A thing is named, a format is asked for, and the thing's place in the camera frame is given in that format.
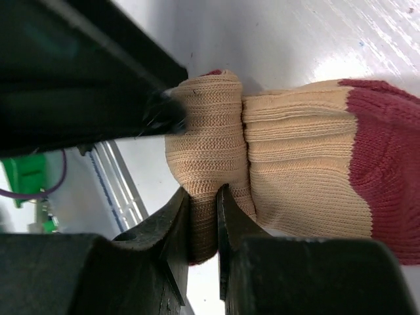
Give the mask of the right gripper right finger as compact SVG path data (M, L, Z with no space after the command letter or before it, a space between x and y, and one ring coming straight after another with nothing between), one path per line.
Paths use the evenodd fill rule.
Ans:
M271 236L228 185L216 196L220 298L227 314L412 314L396 257L381 242Z

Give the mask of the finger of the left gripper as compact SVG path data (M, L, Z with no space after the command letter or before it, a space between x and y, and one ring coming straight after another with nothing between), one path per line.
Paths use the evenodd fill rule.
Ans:
M187 130L185 107L149 84L1 85L1 157Z
M1 2L3 98L157 91L186 77L111 1Z

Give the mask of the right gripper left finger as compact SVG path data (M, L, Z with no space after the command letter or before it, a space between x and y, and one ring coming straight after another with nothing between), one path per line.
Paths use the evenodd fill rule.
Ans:
M178 314L186 303L189 196L97 234L2 234L2 314Z

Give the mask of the beige maroon striped sock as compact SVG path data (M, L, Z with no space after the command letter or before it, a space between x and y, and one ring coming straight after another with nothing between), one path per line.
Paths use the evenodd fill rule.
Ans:
M218 189L288 236L369 238L419 264L419 98L386 81L338 79L244 95L216 70L171 96L188 131L165 155L191 197L190 262L217 252Z

